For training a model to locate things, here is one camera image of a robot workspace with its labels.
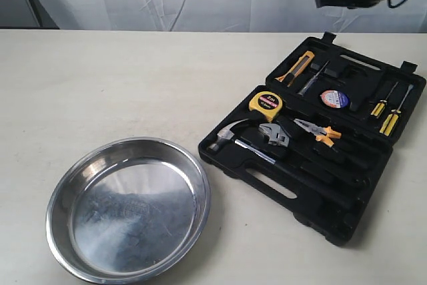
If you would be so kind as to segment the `round steel bowl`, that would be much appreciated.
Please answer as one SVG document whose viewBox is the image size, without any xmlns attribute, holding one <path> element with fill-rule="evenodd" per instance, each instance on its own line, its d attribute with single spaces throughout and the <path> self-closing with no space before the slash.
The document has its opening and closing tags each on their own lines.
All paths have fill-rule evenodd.
<svg viewBox="0 0 427 285">
<path fill-rule="evenodd" d="M 200 237 L 211 207 L 201 163 L 158 137 L 105 144 L 75 162 L 47 204 L 45 235 L 57 263 L 94 284 L 149 280 Z"/>
</svg>

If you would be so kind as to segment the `yellow black screwdriver left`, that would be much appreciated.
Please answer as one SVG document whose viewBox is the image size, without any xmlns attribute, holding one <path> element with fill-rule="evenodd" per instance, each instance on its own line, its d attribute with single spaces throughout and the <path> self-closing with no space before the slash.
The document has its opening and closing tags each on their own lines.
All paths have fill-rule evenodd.
<svg viewBox="0 0 427 285">
<path fill-rule="evenodd" d="M 389 92 L 387 93 L 387 95 L 381 99 L 375 106 L 375 108 L 371 111 L 370 113 L 370 117 L 379 119 L 380 116 L 382 115 L 383 111 L 385 110 L 386 105 L 388 104 L 388 100 L 391 96 L 391 94 L 393 93 L 394 89 L 397 87 L 397 85 L 399 84 L 399 82 L 397 81 L 389 90 Z"/>
</svg>

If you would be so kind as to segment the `yellow black screwdriver right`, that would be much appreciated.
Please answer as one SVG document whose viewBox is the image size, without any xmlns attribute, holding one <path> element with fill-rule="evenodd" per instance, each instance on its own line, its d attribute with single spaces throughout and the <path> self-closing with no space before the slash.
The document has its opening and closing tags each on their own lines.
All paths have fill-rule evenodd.
<svg viewBox="0 0 427 285">
<path fill-rule="evenodd" d="M 382 127 L 380 128 L 380 133 L 385 136 L 390 136 L 393 132 L 396 123 L 398 122 L 400 118 L 400 114 L 402 113 L 402 106 L 404 105 L 404 102 L 406 101 L 406 98 L 408 97 L 409 93 L 413 90 L 414 86 L 410 84 L 408 86 L 408 89 L 402 98 L 402 101 L 398 105 L 397 108 L 392 109 L 390 113 L 388 114 L 387 118 L 384 120 Z"/>
</svg>

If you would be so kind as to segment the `adjustable steel wrench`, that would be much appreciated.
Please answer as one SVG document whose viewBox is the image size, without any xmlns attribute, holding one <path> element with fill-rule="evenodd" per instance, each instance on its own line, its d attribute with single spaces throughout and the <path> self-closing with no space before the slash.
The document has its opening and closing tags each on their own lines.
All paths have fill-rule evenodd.
<svg viewBox="0 0 427 285">
<path fill-rule="evenodd" d="M 289 135 L 276 123 L 262 123 L 258 126 L 259 131 L 268 138 L 268 143 L 273 146 L 287 148 L 290 144 Z"/>
</svg>

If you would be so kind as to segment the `white backdrop curtain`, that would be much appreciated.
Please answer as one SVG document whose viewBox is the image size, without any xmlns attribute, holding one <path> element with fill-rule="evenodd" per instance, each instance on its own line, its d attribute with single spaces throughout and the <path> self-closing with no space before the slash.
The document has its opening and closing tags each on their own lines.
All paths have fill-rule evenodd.
<svg viewBox="0 0 427 285">
<path fill-rule="evenodd" d="M 423 33 L 426 0 L 397 9 L 317 8 L 314 0 L 39 0 L 61 29 Z"/>
</svg>

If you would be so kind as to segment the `yellow handled pliers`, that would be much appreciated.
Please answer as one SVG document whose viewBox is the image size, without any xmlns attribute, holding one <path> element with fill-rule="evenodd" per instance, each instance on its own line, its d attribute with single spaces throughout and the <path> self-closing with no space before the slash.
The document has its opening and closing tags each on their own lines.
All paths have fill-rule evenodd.
<svg viewBox="0 0 427 285">
<path fill-rule="evenodd" d="M 330 126 L 322 127 L 302 119 L 294 119 L 294 123 L 304 129 L 306 132 L 313 134 L 316 141 L 322 142 L 331 148 L 335 139 L 341 139 L 342 134 L 333 130 Z"/>
</svg>

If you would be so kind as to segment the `yellow utility knife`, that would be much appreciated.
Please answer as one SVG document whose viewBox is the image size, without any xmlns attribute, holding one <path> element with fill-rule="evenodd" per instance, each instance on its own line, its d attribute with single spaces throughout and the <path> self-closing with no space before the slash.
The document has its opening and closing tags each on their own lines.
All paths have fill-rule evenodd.
<svg viewBox="0 0 427 285">
<path fill-rule="evenodd" d="M 275 80 L 285 83 L 288 87 L 291 86 L 293 81 L 309 66 L 314 57 L 312 51 L 306 51 L 285 74 L 276 77 Z"/>
</svg>

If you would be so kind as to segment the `yellow black screwdriver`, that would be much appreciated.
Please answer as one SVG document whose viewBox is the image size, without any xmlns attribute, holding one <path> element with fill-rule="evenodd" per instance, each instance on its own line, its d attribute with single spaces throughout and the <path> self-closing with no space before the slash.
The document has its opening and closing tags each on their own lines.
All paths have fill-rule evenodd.
<svg viewBox="0 0 427 285">
<path fill-rule="evenodd" d="M 387 95 L 381 99 L 375 106 L 375 108 L 371 111 L 370 113 L 370 117 L 379 119 L 380 116 L 382 115 L 383 111 L 385 110 L 386 105 L 388 104 L 388 100 L 391 96 L 391 94 L 393 93 L 394 89 L 397 87 L 397 85 L 399 84 L 399 82 L 397 81 L 389 90 L 389 92 L 387 93 Z"/>
<path fill-rule="evenodd" d="M 397 108 L 392 109 L 390 113 L 388 114 L 387 118 L 384 120 L 382 127 L 380 128 L 380 133 L 385 136 L 390 136 L 393 132 L 396 123 L 398 122 L 400 118 L 400 114 L 402 113 L 402 106 L 404 105 L 404 102 L 406 101 L 406 98 L 408 97 L 409 93 L 413 90 L 414 86 L 410 84 L 408 86 L 408 89 L 402 98 L 402 101 L 398 105 Z"/>
</svg>

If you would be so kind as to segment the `yellow tape measure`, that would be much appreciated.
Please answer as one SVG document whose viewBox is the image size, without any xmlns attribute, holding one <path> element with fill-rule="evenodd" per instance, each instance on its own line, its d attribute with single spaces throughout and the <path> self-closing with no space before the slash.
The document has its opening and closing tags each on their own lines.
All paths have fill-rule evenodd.
<svg viewBox="0 0 427 285">
<path fill-rule="evenodd" d="M 255 94 L 249 104 L 250 111 L 260 112 L 267 122 L 272 123 L 284 106 L 281 97 L 271 91 L 261 91 Z"/>
</svg>

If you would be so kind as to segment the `black plastic tool case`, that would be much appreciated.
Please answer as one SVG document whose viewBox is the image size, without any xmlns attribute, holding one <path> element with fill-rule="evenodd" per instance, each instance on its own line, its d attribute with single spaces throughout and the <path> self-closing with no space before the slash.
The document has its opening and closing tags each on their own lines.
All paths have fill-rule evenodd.
<svg viewBox="0 0 427 285">
<path fill-rule="evenodd" d="M 390 65 L 342 47 L 334 40 L 335 35 L 329 32 L 321 37 L 303 40 L 266 77 L 263 84 L 253 89 L 200 141 L 198 152 L 202 160 L 279 203 L 291 211 L 297 221 L 319 232 L 330 243 L 344 246 L 356 231 L 392 155 L 394 144 L 426 87 L 426 79 L 416 73 L 413 63 L 405 61 L 400 66 Z M 315 57 L 291 86 L 275 80 L 285 74 L 306 51 L 312 51 Z M 327 61 L 329 64 L 318 80 L 304 96 L 298 95 L 299 90 Z M 380 118 L 370 117 L 376 104 L 397 81 L 399 84 Z M 414 88 L 402 106 L 393 132 L 388 137 L 381 134 L 384 120 L 392 109 L 398 107 L 410 84 Z M 344 92 L 350 99 L 350 105 L 344 109 L 326 107 L 320 100 L 320 94 L 329 89 Z M 249 110 L 251 98 L 261 91 L 271 91 L 284 102 L 272 123 L 280 125 L 289 135 L 287 148 L 270 145 L 268 138 L 258 129 L 260 124 L 269 122 L 260 112 Z M 219 130 L 241 119 L 248 121 L 232 129 L 238 139 L 350 198 L 353 206 L 343 208 L 232 142 L 218 152 L 208 148 L 216 141 Z M 294 119 L 322 127 L 330 126 L 342 137 L 335 139 L 334 145 L 329 148 L 295 124 Z"/>
</svg>

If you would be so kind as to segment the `clear tester screwdriver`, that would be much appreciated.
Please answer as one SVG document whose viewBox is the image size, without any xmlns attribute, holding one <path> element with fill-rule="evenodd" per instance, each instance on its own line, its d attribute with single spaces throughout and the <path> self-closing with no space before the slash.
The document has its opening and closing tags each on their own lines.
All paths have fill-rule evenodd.
<svg viewBox="0 0 427 285">
<path fill-rule="evenodd" d="M 318 80 L 320 74 L 325 70 L 328 64 L 329 61 L 323 64 L 319 71 L 307 81 L 307 83 L 303 86 L 303 88 L 301 88 L 301 90 L 299 90 L 298 95 L 304 96 L 306 94 L 306 92 L 311 88 L 311 86 Z"/>
</svg>

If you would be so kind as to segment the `electrical tape roll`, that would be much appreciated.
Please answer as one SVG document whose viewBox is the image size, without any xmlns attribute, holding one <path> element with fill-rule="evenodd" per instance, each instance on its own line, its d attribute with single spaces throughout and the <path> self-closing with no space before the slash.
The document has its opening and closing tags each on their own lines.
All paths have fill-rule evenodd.
<svg viewBox="0 0 427 285">
<path fill-rule="evenodd" d="M 333 109 L 344 109 L 350 105 L 349 97 L 342 91 L 329 89 L 320 94 L 321 102 Z"/>
</svg>

